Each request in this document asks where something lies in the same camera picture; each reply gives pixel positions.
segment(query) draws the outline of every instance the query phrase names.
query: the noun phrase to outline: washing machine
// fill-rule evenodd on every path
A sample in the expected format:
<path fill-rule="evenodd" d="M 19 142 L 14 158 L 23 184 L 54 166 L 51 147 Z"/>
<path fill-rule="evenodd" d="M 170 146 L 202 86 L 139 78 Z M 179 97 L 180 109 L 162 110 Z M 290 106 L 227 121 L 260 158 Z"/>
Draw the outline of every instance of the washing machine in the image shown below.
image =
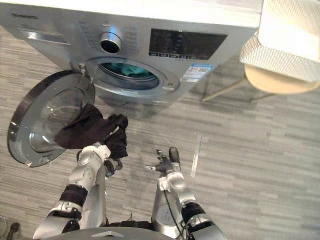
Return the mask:
<path fill-rule="evenodd" d="M 0 3 L 0 24 L 63 69 L 24 97 L 10 123 L 11 155 L 29 167 L 64 151 L 54 135 L 95 95 L 170 105 L 234 55 L 260 17 L 219 1 L 11 2 Z"/>

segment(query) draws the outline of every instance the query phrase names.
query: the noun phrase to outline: stool leg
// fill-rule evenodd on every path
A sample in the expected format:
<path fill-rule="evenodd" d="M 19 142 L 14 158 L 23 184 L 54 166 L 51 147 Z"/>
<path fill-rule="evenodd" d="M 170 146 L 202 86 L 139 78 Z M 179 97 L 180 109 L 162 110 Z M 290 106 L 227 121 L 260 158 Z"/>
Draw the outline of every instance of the stool leg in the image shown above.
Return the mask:
<path fill-rule="evenodd" d="M 233 83 L 229 86 L 226 86 L 225 88 L 221 89 L 220 91 L 216 91 L 213 94 L 202 98 L 202 102 L 208 101 L 208 100 L 213 99 L 221 94 L 227 93 L 227 92 L 231 91 L 232 89 L 239 87 L 240 85 L 242 85 L 246 81 L 247 81 L 247 78 L 243 77 L 241 80 L 236 81 L 235 83 Z"/>
<path fill-rule="evenodd" d="M 251 99 L 250 99 L 250 103 L 257 102 L 257 101 L 259 101 L 259 100 L 261 100 L 261 99 L 267 99 L 267 98 L 272 97 L 272 96 L 275 96 L 275 95 L 277 95 L 277 94 L 270 93 L 270 94 L 266 94 L 266 95 L 264 95 L 264 96 L 260 96 L 260 97 L 257 97 L 257 98 L 251 98 Z"/>

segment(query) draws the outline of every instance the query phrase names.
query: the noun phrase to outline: dark garment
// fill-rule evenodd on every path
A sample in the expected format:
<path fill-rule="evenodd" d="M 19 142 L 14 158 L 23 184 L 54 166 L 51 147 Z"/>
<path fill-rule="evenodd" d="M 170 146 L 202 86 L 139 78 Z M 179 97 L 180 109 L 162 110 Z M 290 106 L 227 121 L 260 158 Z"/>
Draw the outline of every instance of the dark garment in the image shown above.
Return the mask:
<path fill-rule="evenodd" d="M 119 159 L 128 156 L 125 131 L 127 126 L 126 116 L 113 114 L 104 119 L 95 106 L 87 104 L 54 140 L 65 149 L 83 149 L 101 141 L 111 151 L 110 158 Z"/>

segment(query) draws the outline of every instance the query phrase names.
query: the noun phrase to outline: floor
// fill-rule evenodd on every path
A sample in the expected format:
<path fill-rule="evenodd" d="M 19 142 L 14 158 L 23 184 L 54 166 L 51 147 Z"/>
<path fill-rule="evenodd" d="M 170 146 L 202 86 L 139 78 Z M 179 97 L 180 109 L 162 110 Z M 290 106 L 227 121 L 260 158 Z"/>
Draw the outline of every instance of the floor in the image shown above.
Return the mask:
<path fill-rule="evenodd" d="M 203 208 L 230 240 L 320 239 L 320 89 L 249 103 L 249 85 L 202 103 L 202 96 L 238 80 L 235 55 L 166 109 L 96 98 L 107 117 L 128 116 L 128 157 L 107 180 L 110 222 L 149 220 L 158 174 L 155 149 L 176 146 L 182 171 Z M 59 71 L 0 28 L 0 215 L 31 238 L 68 182 L 76 151 L 27 168 L 7 149 L 7 128 L 23 96 Z M 192 171 L 198 155 L 196 172 Z"/>

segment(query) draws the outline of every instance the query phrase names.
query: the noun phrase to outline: control panel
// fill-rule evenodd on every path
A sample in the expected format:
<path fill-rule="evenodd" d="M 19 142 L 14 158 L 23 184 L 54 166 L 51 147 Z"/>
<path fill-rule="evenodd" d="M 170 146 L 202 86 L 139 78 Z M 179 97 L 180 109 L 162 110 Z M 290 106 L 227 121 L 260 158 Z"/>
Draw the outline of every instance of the control panel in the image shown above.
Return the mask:
<path fill-rule="evenodd" d="M 227 35 L 151 29 L 149 55 L 163 58 L 208 60 Z"/>

